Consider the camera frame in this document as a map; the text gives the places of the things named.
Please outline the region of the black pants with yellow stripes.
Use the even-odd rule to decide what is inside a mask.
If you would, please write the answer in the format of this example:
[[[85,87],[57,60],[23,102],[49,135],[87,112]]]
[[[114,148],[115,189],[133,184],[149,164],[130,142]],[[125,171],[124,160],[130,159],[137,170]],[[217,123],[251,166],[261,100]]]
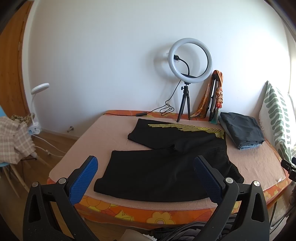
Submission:
[[[112,151],[94,191],[145,202],[184,202],[207,198],[194,169],[203,156],[222,176],[244,178],[229,160],[226,135],[217,128],[139,119],[127,137],[143,151]]]

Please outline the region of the pink bed blanket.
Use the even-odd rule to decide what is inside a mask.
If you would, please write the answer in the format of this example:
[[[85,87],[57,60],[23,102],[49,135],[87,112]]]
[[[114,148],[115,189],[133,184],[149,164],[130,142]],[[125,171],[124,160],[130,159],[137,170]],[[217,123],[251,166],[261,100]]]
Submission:
[[[88,156],[95,156],[98,159],[99,168],[94,179],[98,179],[103,176],[113,150],[146,150],[146,147],[127,138],[136,123],[136,117],[101,116],[50,171],[49,178],[54,182],[63,177],[67,178]],[[237,149],[229,137],[226,138],[226,144],[227,155],[244,177],[246,184],[257,180],[263,190],[269,190],[272,187],[282,190],[289,185],[287,173],[280,164],[280,156],[268,141],[248,150]],[[123,207],[160,211],[188,211],[216,207],[216,204],[208,198],[188,202],[141,202],[119,199],[94,192],[94,184],[95,180],[87,189],[86,196]]]

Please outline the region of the orange floral mattress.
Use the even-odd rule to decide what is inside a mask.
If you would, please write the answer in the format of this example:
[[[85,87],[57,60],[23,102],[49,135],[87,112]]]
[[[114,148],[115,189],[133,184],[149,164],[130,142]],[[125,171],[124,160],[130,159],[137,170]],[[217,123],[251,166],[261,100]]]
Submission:
[[[135,112],[131,110],[109,110],[104,115],[137,117]],[[49,184],[55,183],[49,177],[47,182]],[[267,206],[271,206],[273,201],[283,194],[287,186],[282,190],[277,187],[263,190]],[[160,226],[183,225],[192,221],[207,221],[215,208],[216,207],[188,211],[136,209],[96,200],[86,196],[86,194],[83,196],[82,200],[76,204],[78,212],[88,220],[100,223],[134,226],[144,229],[153,229]]]

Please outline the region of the folded dark grey garment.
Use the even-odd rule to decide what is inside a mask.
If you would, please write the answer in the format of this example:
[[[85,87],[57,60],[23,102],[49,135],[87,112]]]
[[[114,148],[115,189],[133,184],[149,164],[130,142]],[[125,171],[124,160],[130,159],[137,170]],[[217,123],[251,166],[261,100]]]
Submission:
[[[221,113],[220,125],[239,150],[259,147],[265,141],[255,118],[238,113]]]

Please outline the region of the white clip desk lamp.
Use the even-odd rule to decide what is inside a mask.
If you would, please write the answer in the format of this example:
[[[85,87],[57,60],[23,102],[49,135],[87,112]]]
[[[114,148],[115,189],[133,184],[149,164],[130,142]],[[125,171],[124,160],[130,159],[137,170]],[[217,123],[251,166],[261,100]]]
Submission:
[[[37,120],[35,120],[36,114],[35,114],[35,107],[34,107],[34,99],[36,95],[50,87],[50,84],[48,82],[39,84],[31,89],[31,125],[28,127],[28,131],[30,135],[38,135],[41,132],[40,124]]]

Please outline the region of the beige checkered cloth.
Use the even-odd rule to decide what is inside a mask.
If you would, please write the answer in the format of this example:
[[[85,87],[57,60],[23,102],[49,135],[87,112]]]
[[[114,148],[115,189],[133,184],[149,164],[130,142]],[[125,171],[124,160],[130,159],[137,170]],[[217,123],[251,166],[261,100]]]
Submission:
[[[22,158],[35,153],[35,144],[29,134],[30,114],[26,117],[1,116],[1,164],[17,164]]]

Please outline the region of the light blue chair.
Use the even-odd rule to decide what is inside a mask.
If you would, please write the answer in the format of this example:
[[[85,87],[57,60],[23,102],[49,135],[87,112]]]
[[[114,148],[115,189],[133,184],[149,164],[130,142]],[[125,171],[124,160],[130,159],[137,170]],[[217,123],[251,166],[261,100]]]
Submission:
[[[16,170],[16,167],[13,164],[10,163],[1,163],[1,171],[4,172],[6,179],[8,180],[8,183],[10,184],[12,190],[14,191],[14,193],[16,194],[16,196],[18,198],[20,198],[20,195],[18,194],[15,186],[12,183],[11,177],[15,178],[15,180],[19,181],[20,184],[23,185],[23,187],[25,188],[25,190],[29,190],[26,183],[25,183],[25,175],[24,175],[24,171],[23,171],[23,162],[26,163],[27,166],[29,166],[29,168],[31,168],[31,166],[27,163],[27,161],[29,160],[37,160],[37,153],[33,152],[32,154],[30,154],[28,157],[26,158],[22,158],[20,159],[20,163],[22,166],[22,175],[20,175],[20,173]]]

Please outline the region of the orange floral umbrella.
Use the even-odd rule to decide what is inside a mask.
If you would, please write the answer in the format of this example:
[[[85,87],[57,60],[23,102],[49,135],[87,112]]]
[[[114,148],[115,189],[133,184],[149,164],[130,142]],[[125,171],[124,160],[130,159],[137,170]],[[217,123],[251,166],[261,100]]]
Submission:
[[[191,118],[205,118],[209,112],[209,122],[215,125],[218,123],[219,110],[223,105],[222,84],[222,72],[214,70],[200,104],[197,110],[191,114]]]

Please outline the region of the green patterned white pillow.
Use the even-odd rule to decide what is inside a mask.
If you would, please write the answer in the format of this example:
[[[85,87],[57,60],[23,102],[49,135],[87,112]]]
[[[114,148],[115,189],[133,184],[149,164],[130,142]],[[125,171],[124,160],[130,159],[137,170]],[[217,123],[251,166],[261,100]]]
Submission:
[[[259,124],[265,138],[280,157],[292,162],[295,157],[295,109],[288,93],[282,92],[269,81],[259,112]]]

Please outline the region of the black mini tripod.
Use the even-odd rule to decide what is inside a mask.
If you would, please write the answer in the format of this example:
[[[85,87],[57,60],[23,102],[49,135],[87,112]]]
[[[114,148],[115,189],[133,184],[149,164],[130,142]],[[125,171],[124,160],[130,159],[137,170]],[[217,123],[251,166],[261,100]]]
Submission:
[[[178,117],[177,117],[177,123],[180,121],[183,112],[184,112],[184,108],[185,108],[185,103],[187,103],[187,114],[188,114],[188,120],[191,119],[191,114],[190,114],[190,97],[189,97],[189,83],[185,82],[185,85],[181,87],[181,89],[183,90],[183,97],[182,97],[182,101],[181,101],[181,105],[180,105],[180,109],[179,109],[179,113],[178,113]]]

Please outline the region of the wooden door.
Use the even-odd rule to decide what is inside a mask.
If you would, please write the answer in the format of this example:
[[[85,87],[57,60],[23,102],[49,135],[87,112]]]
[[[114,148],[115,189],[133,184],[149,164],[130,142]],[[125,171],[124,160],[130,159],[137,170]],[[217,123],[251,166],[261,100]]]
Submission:
[[[23,36],[33,1],[23,1],[1,33],[1,108],[10,117],[30,111],[22,73]]]

